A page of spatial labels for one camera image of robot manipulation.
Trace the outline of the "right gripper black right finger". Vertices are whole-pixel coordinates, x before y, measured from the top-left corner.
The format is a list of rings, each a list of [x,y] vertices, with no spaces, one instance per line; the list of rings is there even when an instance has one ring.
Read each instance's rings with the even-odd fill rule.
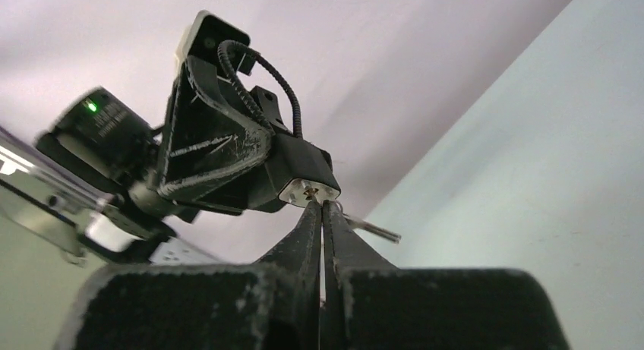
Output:
[[[325,349],[566,349],[551,301],[510,268],[394,266],[324,203]]]

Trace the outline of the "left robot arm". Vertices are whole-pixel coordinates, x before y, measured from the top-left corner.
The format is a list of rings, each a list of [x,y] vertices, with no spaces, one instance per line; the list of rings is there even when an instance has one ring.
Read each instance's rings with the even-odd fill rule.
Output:
[[[301,141],[301,110],[281,73],[264,67],[289,98],[291,128],[273,93],[246,89],[229,63],[191,56],[157,128],[94,87],[33,145],[2,129],[2,217],[79,264],[87,252],[145,261],[175,237],[170,216],[193,222],[202,212],[280,210],[290,178],[270,169]]]

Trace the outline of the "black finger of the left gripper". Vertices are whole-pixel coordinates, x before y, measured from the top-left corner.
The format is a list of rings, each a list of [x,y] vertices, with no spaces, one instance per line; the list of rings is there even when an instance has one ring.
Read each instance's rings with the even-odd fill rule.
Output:
[[[261,86],[255,86],[251,90],[247,90],[247,93],[259,107],[262,116],[268,120],[274,132],[277,134],[292,134],[291,128],[287,127],[283,121],[279,110],[278,97],[275,93]],[[236,93],[236,109],[245,116],[245,122],[242,123],[242,126],[248,134],[266,130],[251,114],[239,93]]]

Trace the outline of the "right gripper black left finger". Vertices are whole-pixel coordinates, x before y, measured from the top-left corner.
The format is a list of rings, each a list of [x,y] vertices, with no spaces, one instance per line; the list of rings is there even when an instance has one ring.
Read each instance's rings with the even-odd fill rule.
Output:
[[[322,208],[250,264],[111,265],[80,288],[56,349],[316,349]]]

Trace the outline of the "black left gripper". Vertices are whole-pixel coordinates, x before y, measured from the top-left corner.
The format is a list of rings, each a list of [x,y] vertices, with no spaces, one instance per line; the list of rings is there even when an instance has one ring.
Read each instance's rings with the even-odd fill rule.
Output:
[[[192,223],[199,213],[161,197],[197,202],[263,163],[272,140],[216,66],[194,56],[184,60],[175,80],[160,148],[156,135],[105,87],[95,87],[60,114],[35,147],[109,194],[102,213],[118,228],[153,238],[174,234],[166,217]],[[148,186],[155,168],[160,196]]]

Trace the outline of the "silver key with ring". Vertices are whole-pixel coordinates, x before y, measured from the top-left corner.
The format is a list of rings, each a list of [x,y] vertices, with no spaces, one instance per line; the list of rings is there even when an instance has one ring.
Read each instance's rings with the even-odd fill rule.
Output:
[[[303,194],[305,195],[306,200],[315,199],[321,202],[322,198],[326,198],[326,196],[320,193],[320,190],[318,188],[313,188],[310,185],[305,185]],[[360,229],[365,232],[371,233],[372,235],[376,235],[387,241],[393,242],[394,244],[400,243],[402,239],[402,236],[400,234],[392,232],[388,229],[384,229],[379,226],[376,226],[372,223],[364,221],[363,219],[359,219],[355,216],[349,215],[348,213],[344,213],[343,205],[337,200],[335,200],[335,204],[339,208],[339,211],[343,215],[343,218],[349,225],[350,229],[352,230]]]

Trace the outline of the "black cable padlock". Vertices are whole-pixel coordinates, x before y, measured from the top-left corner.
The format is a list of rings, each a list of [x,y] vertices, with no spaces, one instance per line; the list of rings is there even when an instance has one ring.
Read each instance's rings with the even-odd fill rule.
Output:
[[[272,75],[287,95],[292,107],[292,132],[280,128],[265,116],[263,109],[247,91],[232,66],[230,52],[243,53],[258,62]],[[333,175],[329,153],[306,141],[303,136],[301,106],[286,79],[259,52],[235,40],[226,40],[217,48],[217,58],[232,88],[250,112],[252,119],[270,133],[270,150],[257,167],[245,175],[247,208],[275,213],[286,204],[306,207],[310,202],[333,201],[341,193]]]

